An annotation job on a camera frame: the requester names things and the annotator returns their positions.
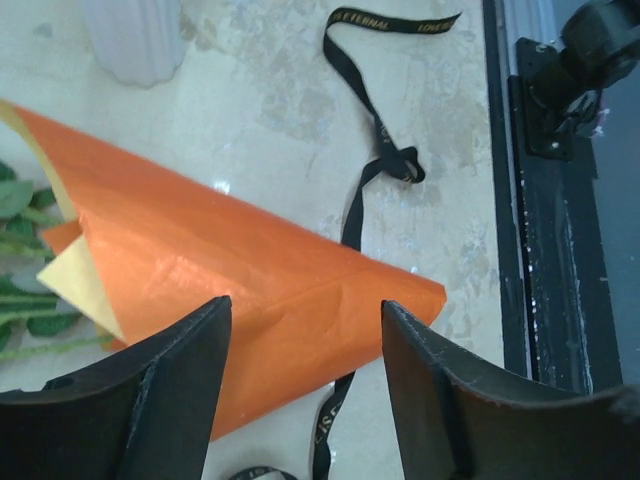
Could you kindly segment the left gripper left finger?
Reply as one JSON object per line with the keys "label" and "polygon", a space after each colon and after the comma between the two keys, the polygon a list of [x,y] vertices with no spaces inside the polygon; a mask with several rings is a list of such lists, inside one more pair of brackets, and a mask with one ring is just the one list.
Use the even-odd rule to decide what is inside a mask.
{"label": "left gripper left finger", "polygon": [[2,478],[200,478],[231,320],[218,297],[40,391],[2,393]]}

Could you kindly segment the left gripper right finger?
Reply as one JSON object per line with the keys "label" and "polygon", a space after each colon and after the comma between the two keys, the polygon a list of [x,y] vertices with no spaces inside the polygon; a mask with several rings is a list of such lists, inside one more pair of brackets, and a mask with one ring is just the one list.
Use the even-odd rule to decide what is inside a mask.
{"label": "left gripper right finger", "polygon": [[405,478],[638,478],[638,387],[579,395],[526,379],[395,301],[381,329]]}

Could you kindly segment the orange wrapping paper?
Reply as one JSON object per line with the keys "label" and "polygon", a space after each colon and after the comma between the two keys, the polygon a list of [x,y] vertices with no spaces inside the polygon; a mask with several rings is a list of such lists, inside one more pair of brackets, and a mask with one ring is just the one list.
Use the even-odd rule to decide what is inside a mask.
{"label": "orange wrapping paper", "polygon": [[35,154],[64,217],[44,234],[56,257],[39,281],[118,345],[230,298],[214,438],[378,358],[383,301],[425,323],[445,304],[436,282],[109,143],[10,103],[1,119]]}

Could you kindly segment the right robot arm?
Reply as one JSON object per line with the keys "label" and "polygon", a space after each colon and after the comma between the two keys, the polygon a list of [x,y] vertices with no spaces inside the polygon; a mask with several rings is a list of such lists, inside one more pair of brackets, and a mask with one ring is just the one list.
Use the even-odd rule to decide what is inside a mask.
{"label": "right robot arm", "polygon": [[591,124],[603,91],[639,63],[639,3],[588,1],[562,28],[563,49],[528,81],[548,134]]}

